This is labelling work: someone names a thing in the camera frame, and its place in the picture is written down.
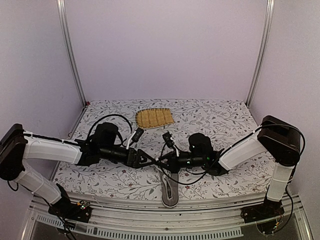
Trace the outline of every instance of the brown woven mat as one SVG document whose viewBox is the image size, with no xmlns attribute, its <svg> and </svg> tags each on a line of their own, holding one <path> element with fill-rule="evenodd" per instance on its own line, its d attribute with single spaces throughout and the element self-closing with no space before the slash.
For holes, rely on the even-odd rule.
<svg viewBox="0 0 320 240">
<path fill-rule="evenodd" d="M 169 108 L 149 108 L 140 110 L 135 115 L 135 121 L 138 127 L 142 129 L 157 128 L 175 122 Z"/>
</svg>

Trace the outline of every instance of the floral tablecloth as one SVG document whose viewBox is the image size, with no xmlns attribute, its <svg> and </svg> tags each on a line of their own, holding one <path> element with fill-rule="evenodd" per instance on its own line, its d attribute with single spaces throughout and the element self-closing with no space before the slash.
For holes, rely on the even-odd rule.
<svg viewBox="0 0 320 240">
<path fill-rule="evenodd" d="M 246 105 L 235 100 L 152 99 L 93 101 L 88 106 L 74 134 L 74 139 L 85 139 L 94 122 L 107 114 L 121 114 L 129 119 L 134 129 L 139 110 L 169 108 L 175 123 L 145 130 L 134 148 L 140 148 L 150 156 L 160 155 L 164 141 L 162 134 L 169 131 L 177 146 L 188 150 L 188 137 L 203 133 L 210 137 L 215 150 L 229 145 L 254 130 L 257 125 Z M 119 117 L 106 121 L 118 125 L 122 136 L 129 135 L 127 123 Z M 243 196 L 266 191 L 274 168 L 274 160 L 266 152 L 239 165 L 223 176 L 206 175 L 193 185 L 179 186 L 179 199 L 215 199 Z M 193 172 L 202 172 L 193 168 Z M 179 181 L 193 182 L 199 176 L 182 169 Z M 161 201 L 161 183 L 154 166 L 132 169 L 102 159 L 91 166 L 76 166 L 61 162 L 54 182 L 68 192 L 107 198 Z"/>
</svg>

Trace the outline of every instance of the vent grille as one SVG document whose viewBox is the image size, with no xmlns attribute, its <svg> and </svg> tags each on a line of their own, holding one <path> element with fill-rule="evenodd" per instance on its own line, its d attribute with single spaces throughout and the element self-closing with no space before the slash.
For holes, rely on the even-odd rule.
<svg viewBox="0 0 320 240">
<path fill-rule="evenodd" d="M 38 213 L 38 222 L 63 229 L 62 222 L 54 216 Z M 108 240 L 223 240 L 242 237 L 240 227 L 231 229 L 201 232 L 201 233 L 136 233 L 128 231 L 109 230 L 102 227 L 86 226 L 86 231 L 79 231 L 79 234 L 100 237 Z"/>
</svg>

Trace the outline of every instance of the floral patterned surface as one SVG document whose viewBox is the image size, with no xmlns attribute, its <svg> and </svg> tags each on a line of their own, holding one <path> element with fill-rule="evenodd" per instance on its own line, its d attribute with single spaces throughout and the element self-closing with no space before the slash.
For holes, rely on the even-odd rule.
<svg viewBox="0 0 320 240">
<path fill-rule="evenodd" d="M 85 139 L 95 121 L 107 114 L 121 114 L 129 119 L 134 129 L 136 112 L 147 108 L 169 108 L 175 123 L 146 129 L 133 147 L 142 149 L 150 156 L 160 155 L 164 141 L 162 134 L 170 131 L 175 143 L 188 150 L 188 137 L 203 133 L 210 137 L 218 151 L 254 130 L 257 125 L 242 101 L 226 100 L 110 100 L 93 101 L 74 134 L 74 139 Z M 125 138 L 130 130 L 119 117 L 106 121 L 115 123 Z M 267 152 L 258 155 L 218 177 L 206 175 L 193 185 L 180 185 L 179 198 L 183 200 L 214 199 L 265 192 L 274 168 L 274 160 Z M 193 168 L 192 172 L 202 172 Z M 199 176 L 182 169 L 179 180 L 187 183 Z M 108 198 L 161 201 L 161 183 L 154 166 L 133 169 L 102 159 L 91 166 L 76 166 L 61 162 L 54 181 L 67 191 Z"/>
</svg>

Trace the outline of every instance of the white wall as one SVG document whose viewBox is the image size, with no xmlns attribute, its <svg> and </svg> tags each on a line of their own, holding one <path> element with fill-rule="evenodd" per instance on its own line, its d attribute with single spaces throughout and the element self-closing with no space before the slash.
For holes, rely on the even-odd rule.
<svg viewBox="0 0 320 240">
<path fill-rule="evenodd" d="M 266 0 L 68 0 L 89 100 L 244 100 Z"/>
<path fill-rule="evenodd" d="M 274 115 L 305 135 L 293 185 L 320 239 L 320 1 L 278 0 L 251 112 Z"/>
<path fill-rule="evenodd" d="M 55 0 L 0 1 L 0 138 L 14 123 L 65 138 L 81 104 Z M 33 161 L 49 176 L 54 162 Z M 0 239 L 17 240 L 32 195 L 0 180 Z"/>
</svg>

